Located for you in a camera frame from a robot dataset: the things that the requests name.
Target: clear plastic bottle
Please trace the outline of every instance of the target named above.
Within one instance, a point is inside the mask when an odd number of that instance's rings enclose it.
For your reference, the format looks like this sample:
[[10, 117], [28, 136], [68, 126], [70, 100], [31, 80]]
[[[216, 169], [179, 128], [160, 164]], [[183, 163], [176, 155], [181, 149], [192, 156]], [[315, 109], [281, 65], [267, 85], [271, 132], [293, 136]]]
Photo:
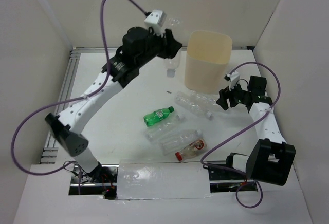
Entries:
[[192, 101], [203, 105], [206, 109], [210, 110], [211, 112], [219, 112], [222, 108], [216, 103], [214, 96], [203, 94], [200, 92], [192, 91], [191, 93]]
[[187, 145], [180, 152], [176, 152], [175, 156], [178, 161], [184, 161], [186, 159], [191, 159], [200, 155], [201, 153], [205, 152], [206, 148], [207, 144], [205, 141], [203, 139], [198, 139]]
[[156, 143], [158, 142], [159, 138], [161, 138], [167, 132], [175, 129], [176, 126], [184, 122], [184, 120], [185, 117], [181, 114], [169, 116], [169, 118], [163, 120], [155, 126], [148, 128], [144, 134], [151, 143]]
[[[171, 29], [173, 36], [176, 40], [181, 42], [182, 38], [182, 21], [177, 18], [168, 19], [169, 24], [166, 28]], [[164, 59], [164, 67], [167, 69], [167, 77], [173, 78], [175, 76], [176, 69], [180, 65], [181, 49], [178, 51], [176, 56], [172, 59]]]
[[177, 52], [176, 56], [172, 59], [164, 59], [164, 67], [167, 69], [167, 77], [175, 77], [176, 68], [179, 67], [181, 57], [181, 49]]
[[184, 94], [179, 91], [175, 97], [175, 103], [187, 109], [188, 111], [190, 111], [191, 113], [195, 114], [200, 118], [207, 118], [209, 120], [212, 119], [211, 111], [205, 109], [200, 104], [193, 101], [192, 98], [187, 94]]
[[178, 134], [170, 135], [161, 139], [160, 147], [164, 155], [180, 151], [186, 145], [201, 138], [201, 130], [183, 130]]

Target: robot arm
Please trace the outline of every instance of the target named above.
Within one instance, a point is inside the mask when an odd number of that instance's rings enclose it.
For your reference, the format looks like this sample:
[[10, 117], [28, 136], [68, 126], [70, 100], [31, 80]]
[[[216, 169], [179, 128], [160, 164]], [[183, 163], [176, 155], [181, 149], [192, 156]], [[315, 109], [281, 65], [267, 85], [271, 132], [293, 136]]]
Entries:
[[[143, 65], [156, 56], [164, 59], [176, 56], [182, 44], [173, 38], [171, 30], [163, 31], [165, 18], [164, 12], [154, 10], [144, 21], [148, 30], [142, 27], [129, 29], [122, 39], [122, 46], [110, 59], [110, 73], [107, 72], [106, 64], [82, 95], [85, 97], [82, 101], [72, 104], [57, 116], [48, 114], [45, 118], [56, 140], [94, 180], [97, 180], [102, 167], [81, 133], [94, 114], [139, 75]], [[101, 91], [89, 97], [104, 83], [108, 74], [108, 81]]]
[[[231, 153], [227, 158], [227, 165], [246, 173], [248, 179], [284, 185], [295, 157], [295, 147], [288, 145], [282, 137], [275, 119], [272, 100], [265, 96], [266, 78], [251, 76], [248, 90], [242, 90], [238, 81], [240, 75], [233, 72], [225, 76], [229, 86], [220, 90], [217, 104], [224, 110], [235, 107], [239, 103], [247, 107], [254, 122], [258, 121], [268, 111], [267, 117], [259, 122], [255, 128], [258, 142], [250, 156]], [[274, 155], [276, 160], [269, 160]]]

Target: wire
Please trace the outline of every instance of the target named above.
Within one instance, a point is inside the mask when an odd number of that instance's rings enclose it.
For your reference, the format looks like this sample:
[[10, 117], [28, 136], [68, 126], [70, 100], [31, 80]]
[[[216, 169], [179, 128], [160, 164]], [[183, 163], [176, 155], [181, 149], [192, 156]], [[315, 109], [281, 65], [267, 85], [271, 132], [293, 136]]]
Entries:
[[76, 176], [76, 177], [78, 177], [79, 176], [79, 173], [76, 173], [76, 172], [74, 172], [74, 171], [71, 171], [71, 170], [69, 170], [69, 169], [66, 169], [66, 167], [65, 168], [63, 168], [64, 170], [67, 170], [68, 172], [70, 172], [70, 173], [72, 173], [74, 176]]
[[247, 80], [245, 80], [245, 79], [239, 79], [239, 80], [236, 82], [236, 84], [235, 84], [235, 85], [237, 86], [237, 84], [239, 83], [239, 81], [240, 81], [240, 80], [243, 80], [243, 81], [245, 81], [245, 82], [247, 83], [247, 88], [248, 88], [248, 86], [249, 86], [249, 83], [248, 83], [248, 81], [247, 81]]
[[[253, 184], [253, 183], [256, 183], [256, 184], [257, 184], [258, 189], [259, 189], [259, 192], [261, 193], [261, 197], [260, 197], [259, 201], [258, 201], [255, 205], [248, 206], [248, 205], [245, 205], [245, 204], [241, 203], [240, 199], [239, 199], [238, 196], [237, 196], [237, 193], [239, 192], [239, 190], [241, 190], [241, 189], [242, 189], [243, 187], [245, 187], [246, 185]], [[236, 192], [235, 192], [235, 198], [236, 198], [237, 202], [238, 202], [241, 206], [243, 206], [243, 207], [245, 207], [245, 208], [247, 208], [247, 209], [253, 209], [253, 208], [258, 207], [258, 206], [261, 204], [261, 202], [263, 201], [263, 189], [262, 189], [262, 187], [261, 187], [261, 185], [259, 184], [258, 181], [248, 182], [248, 183], [242, 184], [241, 186], [238, 187], [238, 189], [237, 189]]]
[[103, 174], [103, 175], [107, 178], [107, 180], [108, 180], [109, 183], [111, 184], [111, 188], [114, 189], [115, 187], [113, 186], [113, 183], [112, 183], [112, 181], [110, 180], [109, 176], [108, 176], [107, 174]]
[[79, 168], [78, 193], [79, 193], [79, 195], [81, 195], [81, 178], [82, 178], [82, 169], [81, 169], [81, 167], [80, 167], [79, 164], [77, 164], [77, 165], [78, 165], [78, 168]]
[[[256, 65], [259, 65], [259, 66], [262, 66], [264, 68], [266, 68], [272, 75], [273, 77], [275, 78], [276, 82], [277, 82], [277, 85], [278, 85], [278, 95], [276, 97], [276, 99], [274, 100], [273, 104], [270, 106], [270, 110], [276, 105], [276, 103], [278, 102], [279, 98], [280, 98], [280, 95], [281, 95], [281, 85], [280, 85], [280, 81], [277, 77], [277, 75], [274, 73], [273, 70], [271, 70], [268, 66], [262, 64], [262, 63], [259, 63], [259, 62], [245, 62], [245, 63], [242, 63], [241, 65], [238, 65], [236, 68], [234, 68], [230, 74], [232, 74], [234, 71], [236, 71], [238, 68], [244, 66], [244, 65], [248, 65], [248, 64], [256, 64]], [[213, 168], [216, 168], [216, 169], [223, 169], [223, 170], [228, 170], [228, 171], [232, 171], [232, 172], [236, 172], [236, 173], [239, 173], [239, 174], [242, 174], [242, 175], [246, 175], [244, 172], [240, 171], [240, 170], [236, 170], [236, 169], [232, 169], [230, 167], [225, 167], [225, 166], [219, 166], [219, 165], [215, 165], [215, 164], [211, 164], [211, 163], [205, 163], [204, 160], [207, 156], [209, 156], [211, 153], [213, 153], [215, 150], [217, 150], [218, 148], [222, 147], [223, 145], [227, 144], [228, 142], [230, 142], [231, 140], [233, 140], [234, 138], [238, 137], [239, 135], [243, 134], [244, 132], [248, 131], [249, 129], [251, 129], [252, 127], [254, 127], [255, 125], [257, 125], [258, 123], [260, 123], [261, 121], [263, 121], [269, 114], [270, 110], [268, 110], [266, 112], [266, 114], [264, 116], [262, 116], [260, 119], [256, 120], [255, 122], [253, 122], [252, 124], [250, 124], [249, 126], [247, 126], [246, 128], [242, 129], [241, 131], [237, 132], [236, 134], [232, 135], [231, 137], [229, 137], [228, 139], [226, 139], [225, 141], [223, 141], [222, 143], [216, 145], [214, 148], [212, 148], [211, 150], [209, 150], [208, 152], [206, 152], [202, 158], [201, 158], [201, 164], [204, 165], [204, 166], [209, 166], [209, 167], [213, 167]], [[262, 191], [262, 188], [260, 186], [260, 184], [255, 181], [257, 183], [257, 185], [259, 186], [259, 189], [260, 189], [260, 193], [261, 193], [261, 199], [260, 199], [260, 202], [258, 202], [256, 205], [254, 206], [251, 206], [252, 208], [255, 208], [257, 207], [261, 201], [263, 200], [263, 191]], [[236, 193], [236, 199], [238, 201], [238, 203], [241, 204], [239, 198], [237, 197], [237, 193]]]
[[[135, 5], [144, 15], [147, 15], [147, 13], [136, 3], [134, 2], [133, 0], [128, 0], [130, 1], [133, 5]], [[91, 97], [95, 94], [97, 94], [105, 85], [106, 83], [108, 82], [108, 79], [109, 79], [109, 72], [110, 72], [110, 67], [111, 67], [111, 63], [109, 61], [109, 53], [108, 53], [108, 48], [107, 48], [107, 42], [106, 42], [106, 37], [105, 37], [105, 30], [104, 30], [104, 5], [105, 5], [105, 2], [106, 0], [102, 0], [102, 3], [101, 3], [101, 8], [100, 8], [100, 26], [101, 26], [101, 33], [102, 33], [102, 39], [103, 39], [103, 45], [104, 45], [104, 49], [105, 49], [105, 54], [106, 54], [106, 63], [107, 63], [107, 72], [106, 72], [106, 77], [105, 77], [105, 80], [104, 82], [102, 83], [102, 85], [96, 89], [95, 91], [93, 91], [92, 93], [88, 94], [87, 97]], [[14, 164], [21, 170], [23, 171], [24, 173], [27, 173], [27, 174], [30, 174], [30, 175], [35, 175], [35, 176], [44, 176], [44, 175], [49, 175], [49, 174], [53, 174], [53, 173], [56, 173], [62, 169], [64, 169], [65, 167], [67, 167], [68, 165], [72, 164], [73, 162], [70, 162], [56, 170], [53, 170], [53, 171], [50, 171], [50, 172], [45, 172], [45, 173], [36, 173], [36, 172], [32, 172], [30, 170], [27, 170], [25, 168], [23, 168], [23, 166], [18, 162], [17, 158], [16, 158], [16, 155], [15, 155], [15, 152], [14, 152], [14, 147], [15, 147], [15, 142], [16, 142], [16, 138], [17, 138], [17, 135], [19, 133], [19, 131], [21, 130], [21, 128], [23, 127], [23, 125], [30, 119], [32, 118], [34, 115], [36, 115], [37, 113], [45, 110], [45, 109], [48, 109], [48, 108], [51, 108], [51, 107], [55, 107], [57, 105], [61, 105], [61, 104], [64, 104], [64, 103], [69, 103], [69, 102], [76, 102], [76, 101], [81, 101], [83, 100], [84, 98], [86, 98], [85, 96], [82, 96], [82, 97], [77, 97], [77, 98], [73, 98], [73, 99], [69, 99], [69, 100], [65, 100], [65, 101], [60, 101], [60, 102], [56, 102], [56, 103], [51, 103], [51, 104], [48, 104], [46, 106], [43, 106], [39, 109], [37, 109], [36, 111], [32, 112], [31, 114], [29, 114], [19, 125], [18, 127], [16, 128], [14, 134], [13, 134], [13, 137], [11, 139], [11, 145], [10, 145], [10, 154], [11, 154], [11, 158], [14, 162]]]
[[103, 178], [103, 176], [102, 176], [102, 175], [101, 175], [101, 178], [102, 178], [102, 186], [103, 186], [104, 190], [106, 190], [106, 188], [105, 188], [105, 182], [104, 182], [104, 178]]

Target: crushed plastic bottle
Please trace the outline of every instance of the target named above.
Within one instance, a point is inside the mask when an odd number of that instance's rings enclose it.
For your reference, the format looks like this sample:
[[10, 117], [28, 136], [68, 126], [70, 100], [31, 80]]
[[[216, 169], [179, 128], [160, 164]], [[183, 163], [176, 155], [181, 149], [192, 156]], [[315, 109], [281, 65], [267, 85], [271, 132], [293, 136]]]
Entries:
[[183, 130], [178, 134], [164, 137], [159, 145], [164, 155], [180, 151], [186, 145], [202, 137], [201, 130]]
[[216, 99], [212, 95], [192, 91], [191, 93], [192, 101], [203, 105], [206, 109], [211, 112], [219, 112], [222, 108], [216, 103]]
[[176, 56], [172, 59], [164, 59], [164, 67], [167, 69], [167, 77], [173, 78], [175, 77], [176, 68], [180, 65], [181, 58], [181, 49], [177, 52]]
[[161, 138], [164, 134], [172, 131], [184, 121], [185, 117], [183, 115], [172, 115], [159, 124], [148, 128], [144, 134], [151, 143], [156, 143], [158, 142], [158, 139]]
[[207, 118], [209, 120], [212, 119], [212, 112], [193, 101], [187, 94], [179, 91], [175, 97], [175, 103], [200, 118]]
[[159, 123], [161, 120], [167, 118], [169, 114], [172, 113], [173, 111], [175, 111], [174, 107], [159, 109], [149, 115], [145, 115], [144, 122], [147, 127], [155, 125], [156, 123]]
[[[174, 38], [182, 42], [182, 36], [183, 36], [182, 20], [179, 20], [177, 18], [170, 18], [168, 19], [168, 24], [165, 28], [171, 29]], [[167, 69], [168, 78], [175, 77], [176, 69], [180, 65], [180, 58], [181, 58], [181, 49], [178, 51], [178, 53], [174, 58], [163, 60], [164, 67]]]
[[176, 152], [175, 156], [178, 161], [184, 161], [187, 159], [194, 158], [206, 151], [207, 144], [203, 139], [198, 139], [193, 143], [190, 143], [185, 148], [183, 148], [180, 152]]

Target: green bottle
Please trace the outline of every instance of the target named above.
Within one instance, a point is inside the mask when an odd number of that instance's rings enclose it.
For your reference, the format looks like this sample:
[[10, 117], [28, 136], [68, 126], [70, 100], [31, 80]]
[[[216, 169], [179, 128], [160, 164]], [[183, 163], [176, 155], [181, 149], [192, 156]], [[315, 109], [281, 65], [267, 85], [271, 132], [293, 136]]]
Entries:
[[175, 111], [174, 107], [159, 109], [149, 115], [145, 115], [144, 122], [147, 127], [150, 127], [152, 125], [155, 125], [156, 123], [159, 123], [161, 120], [167, 118], [169, 114], [172, 113], [173, 111]]

